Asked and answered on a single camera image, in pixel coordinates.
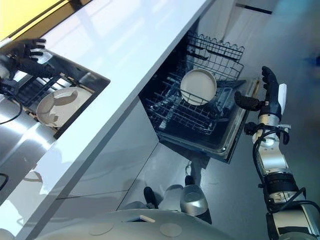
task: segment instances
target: white bowl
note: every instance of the white bowl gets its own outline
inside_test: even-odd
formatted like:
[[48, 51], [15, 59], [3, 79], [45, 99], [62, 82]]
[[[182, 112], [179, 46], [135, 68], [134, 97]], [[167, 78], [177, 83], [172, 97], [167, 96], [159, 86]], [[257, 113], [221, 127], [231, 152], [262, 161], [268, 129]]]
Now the white bowl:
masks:
[[200, 106], [210, 102], [215, 97], [217, 81], [211, 72], [201, 68], [194, 69], [184, 75], [180, 89], [185, 101]]
[[38, 120], [49, 127], [62, 127], [92, 94], [81, 87], [66, 87], [45, 96], [36, 108]]

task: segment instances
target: black wire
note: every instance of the black wire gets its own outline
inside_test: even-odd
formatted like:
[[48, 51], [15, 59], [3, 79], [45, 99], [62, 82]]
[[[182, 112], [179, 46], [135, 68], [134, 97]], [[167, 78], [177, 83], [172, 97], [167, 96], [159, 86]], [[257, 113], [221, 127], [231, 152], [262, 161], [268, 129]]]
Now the black wire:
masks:
[[8, 123], [8, 122], [11, 122], [11, 121], [15, 120], [15, 119], [16, 119], [17, 117], [19, 117], [20, 114], [22, 113], [23, 106], [22, 106], [21, 102], [17, 99], [17, 97], [16, 97], [15, 95], [11, 94], [11, 96], [14, 98], [14, 100], [16, 100], [17, 103], [19, 103], [19, 107], [20, 107], [19, 112], [18, 112], [17, 115], [15, 115], [13, 118], [11, 118], [11, 119], [9, 119], [9, 120], [7, 120], [7, 121], [0, 122], [0, 125], [6, 124], [6, 123]]
[[270, 206], [268, 206], [268, 212], [271, 214], [275, 214], [277, 212], [280, 212], [288, 207], [292, 206], [292, 202], [301, 194], [306, 192], [306, 188], [302, 187], [301, 189], [299, 189], [299, 191], [297, 191], [285, 204], [283, 204], [280, 208], [276, 209], [276, 210], [272, 210], [270, 208]]
[[5, 174], [5, 173], [0, 173], [0, 176], [5, 177], [4, 182], [0, 186], [0, 191], [1, 191], [5, 187], [7, 182], [9, 181], [9, 176], [7, 174]]
[[298, 201], [295, 201], [295, 199], [301, 193], [303, 193], [304, 197], [306, 197], [306, 188], [305, 187], [302, 187], [301, 189], [299, 189], [285, 204], [281, 205], [281, 207], [279, 207], [278, 209], [272, 209], [271, 208], [272, 205], [271, 205], [271, 203], [269, 202], [269, 199], [268, 199], [267, 186], [265, 185], [264, 177], [262, 176], [262, 173], [261, 173], [261, 171], [259, 169], [259, 166], [258, 166], [258, 160], [257, 160], [258, 151], [259, 151], [261, 142], [268, 135], [283, 133], [286, 136], [286, 139], [287, 139], [286, 143], [288, 143], [288, 141], [290, 139], [289, 138], [290, 136], [286, 131], [284, 131], [283, 129], [279, 129], [279, 128], [277, 128], [276, 130], [270, 130], [268, 132], [265, 132], [266, 131], [266, 126], [264, 124], [261, 125], [260, 129], [262, 129], [262, 134], [261, 134], [260, 137], [257, 138], [255, 143], [253, 144], [252, 157], [253, 157], [254, 166], [256, 168], [256, 171], [257, 171], [257, 173], [259, 175], [259, 178], [260, 178], [260, 181], [261, 181], [261, 184], [262, 184], [261, 187], [263, 188], [264, 201], [266, 203], [268, 212], [271, 213], [271, 214], [274, 214], [274, 213], [278, 213], [280, 211], [283, 211], [284, 209], [291, 208], [291, 207], [294, 207], [294, 206], [312, 205], [318, 210], [318, 212], [320, 214], [320, 207], [314, 201], [310, 201], [310, 200], [298, 200]]

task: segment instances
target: wire rack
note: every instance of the wire rack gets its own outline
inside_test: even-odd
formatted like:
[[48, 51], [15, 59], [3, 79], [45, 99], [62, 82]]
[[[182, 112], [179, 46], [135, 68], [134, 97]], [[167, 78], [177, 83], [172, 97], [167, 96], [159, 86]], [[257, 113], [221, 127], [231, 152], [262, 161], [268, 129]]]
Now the wire rack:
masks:
[[[188, 32], [187, 52], [177, 64], [175, 72], [168, 73], [166, 79], [155, 74], [151, 81], [162, 81], [159, 91], [144, 100], [149, 118], [158, 130], [164, 130], [170, 121], [210, 135], [218, 122], [226, 122], [227, 110], [232, 106], [230, 95], [243, 65], [238, 63], [244, 48], [217, 42], [203, 35]], [[217, 80], [217, 90], [212, 100], [203, 99], [180, 89], [184, 75], [193, 69], [210, 71]], [[189, 104], [190, 98], [199, 105]]]
[[244, 47], [217, 42], [215, 38], [204, 37], [188, 32], [186, 57], [179, 65], [179, 71], [184, 74], [192, 69], [210, 71], [217, 81], [236, 81], [244, 66], [240, 60]]
[[[224, 107], [232, 88], [218, 88], [214, 99], [208, 101], [180, 89], [181, 80], [180, 76], [170, 73], [162, 82], [164, 89], [155, 92], [153, 97], [145, 99], [153, 125], [165, 129], [169, 121], [175, 121], [199, 133], [211, 134], [218, 122], [228, 120], [224, 117]], [[190, 97], [193, 100], [196, 97], [200, 105], [189, 104]]]
[[231, 45], [230, 42], [218, 41], [216, 38], [210, 38], [203, 34], [188, 31], [186, 34], [188, 45], [199, 50], [207, 50], [208, 53], [226, 59], [239, 62], [245, 48], [243, 46]]

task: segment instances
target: kitchen cabinet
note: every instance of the kitchen cabinet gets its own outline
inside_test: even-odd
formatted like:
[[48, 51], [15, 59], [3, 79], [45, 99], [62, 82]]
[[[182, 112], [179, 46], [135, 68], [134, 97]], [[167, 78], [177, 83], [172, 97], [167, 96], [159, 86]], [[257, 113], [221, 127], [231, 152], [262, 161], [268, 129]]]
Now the kitchen cabinet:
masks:
[[139, 98], [136, 98], [116, 123], [115, 133], [106, 142], [92, 165], [69, 195], [88, 196], [127, 191], [158, 143], [158, 137]]

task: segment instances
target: cabinet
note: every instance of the cabinet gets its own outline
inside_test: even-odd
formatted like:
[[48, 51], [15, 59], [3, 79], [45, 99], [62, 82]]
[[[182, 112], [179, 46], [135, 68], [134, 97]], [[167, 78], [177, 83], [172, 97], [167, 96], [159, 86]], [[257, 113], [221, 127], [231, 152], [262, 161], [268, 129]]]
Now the cabinet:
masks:
[[55, 200], [53, 205], [60, 207], [40, 236], [117, 210], [159, 140], [138, 97], [114, 127], [114, 134], [69, 195]]
[[115, 124], [119, 126], [69, 195], [89, 196], [127, 191], [158, 143], [139, 98]]

